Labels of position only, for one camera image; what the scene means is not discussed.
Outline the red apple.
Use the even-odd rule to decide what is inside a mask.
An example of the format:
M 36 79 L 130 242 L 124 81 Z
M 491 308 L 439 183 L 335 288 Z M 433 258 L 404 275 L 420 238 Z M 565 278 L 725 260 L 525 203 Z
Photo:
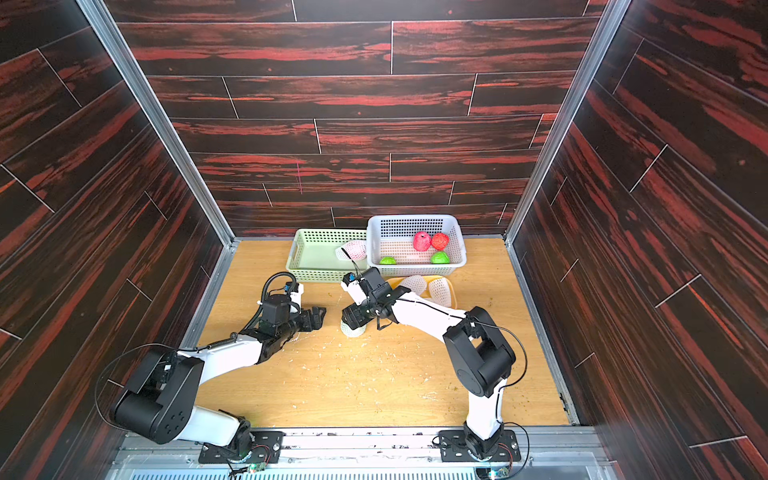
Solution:
M 450 244 L 450 237 L 444 233 L 436 233 L 431 237 L 431 247 L 437 251 L 444 251 Z

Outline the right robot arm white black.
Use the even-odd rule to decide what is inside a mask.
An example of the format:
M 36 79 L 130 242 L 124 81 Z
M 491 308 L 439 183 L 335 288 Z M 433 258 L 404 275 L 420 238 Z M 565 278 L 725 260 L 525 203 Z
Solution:
M 503 389 L 516 355 L 488 312 L 481 307 L 464 311 L 441 306 L 404 286 L 392 287 L 375 267 L 344 275 L 341 287 L 353 300 L 342 311 L 348 328 L 356 330 L 386 319 L 416 328 L 445 345 L 453 370 L 468 391 L 465 445 L 474 458 L 490 458 L 504 431 Z

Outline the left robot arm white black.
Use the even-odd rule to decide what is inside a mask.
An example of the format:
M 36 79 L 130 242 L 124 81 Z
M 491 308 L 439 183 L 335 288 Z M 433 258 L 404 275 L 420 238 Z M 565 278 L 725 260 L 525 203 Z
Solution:
M 303 309 L 298 293 L 275 294 L 238 333 L 193 351 L 154 347 L 111 407 L 118 426 L 157 444 L 173 440 L 243 447 L 250 423 L 196 405 L 199 387 L 217 377 L 269 360 L 298 332 L 323 326 L 324 307 Z

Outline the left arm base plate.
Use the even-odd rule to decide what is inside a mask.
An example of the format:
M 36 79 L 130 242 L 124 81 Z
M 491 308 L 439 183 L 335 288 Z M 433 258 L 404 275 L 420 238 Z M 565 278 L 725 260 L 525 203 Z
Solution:
M 274 464 L 280 459 L 284 437 L 283 431 L 250 429 L 227 446 L 204 443 L 198 463 L 230 466 Z

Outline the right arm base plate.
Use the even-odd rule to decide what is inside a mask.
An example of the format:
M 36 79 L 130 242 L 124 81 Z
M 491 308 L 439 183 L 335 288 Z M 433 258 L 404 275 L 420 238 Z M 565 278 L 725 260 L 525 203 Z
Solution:
M 441 430 L 432 445 L 439 449 L 443 462 L 517 462 L 521 460 L 516 435 L 499 428 L 488 439 L 481 439 L 467 428 Z

